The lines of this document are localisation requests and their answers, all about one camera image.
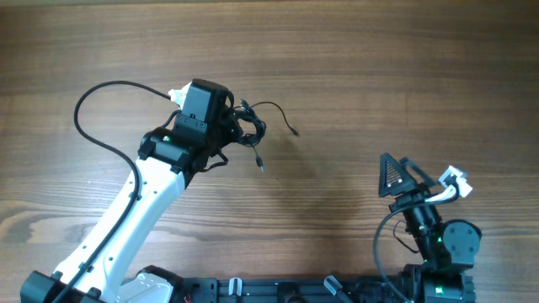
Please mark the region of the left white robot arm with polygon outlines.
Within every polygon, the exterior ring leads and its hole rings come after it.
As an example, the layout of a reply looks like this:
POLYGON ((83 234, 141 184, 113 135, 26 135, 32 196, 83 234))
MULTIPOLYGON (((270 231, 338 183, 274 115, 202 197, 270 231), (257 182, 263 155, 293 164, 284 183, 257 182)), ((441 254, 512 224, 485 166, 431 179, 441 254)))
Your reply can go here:
POLYGON ((177 105, 169 123, 146 133, 122 190, 88 236, 51 275, 34 271, 20 290, 23 302, 173 302, 183 280, 160 268, 125 282, 127 269, 163 212, 207 161, 240 132, 234 97, 220 84, 194 79, 166 96, 177 105))

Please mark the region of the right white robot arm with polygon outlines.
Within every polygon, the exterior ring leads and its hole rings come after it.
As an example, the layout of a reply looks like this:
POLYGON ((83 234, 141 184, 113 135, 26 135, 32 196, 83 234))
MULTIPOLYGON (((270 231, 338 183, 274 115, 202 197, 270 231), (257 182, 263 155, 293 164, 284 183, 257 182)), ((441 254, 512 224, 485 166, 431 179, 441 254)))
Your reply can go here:
POLYGON ((401 302, 474 302, 471 277, 482 232, 461 219, 443 221, 436 207, 447 205, 472 192, 467 174, 449 166, 434 180, 414 162, 380 155, 378 195, 392 196, 390 213, 379 223, 373 240, 375 264, 384 284, 401 302), (409 264, 397 279, 391 280, 379 256, 379 237, 384 226, 401 214, 423 262, 409 264))

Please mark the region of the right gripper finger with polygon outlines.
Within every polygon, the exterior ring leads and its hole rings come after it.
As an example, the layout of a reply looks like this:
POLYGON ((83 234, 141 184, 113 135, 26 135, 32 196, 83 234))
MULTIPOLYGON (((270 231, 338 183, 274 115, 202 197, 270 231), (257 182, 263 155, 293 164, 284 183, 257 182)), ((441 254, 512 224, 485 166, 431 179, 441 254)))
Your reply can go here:
POLYGON ((407 170, 406 157, 397 161, 389 153, 380 155, 378 196, 399 196, 419 188, 416 179, 407 170))
POLYGON ((425 171, 423 171, 415 162, 409 160, 407 157, 403 157, 399 161, 403 166, 410 167, 412 170, 414 170, 424 181, 424 184, 428 187, 434 187, 436 185, 436 181, 431 178, 425 171))

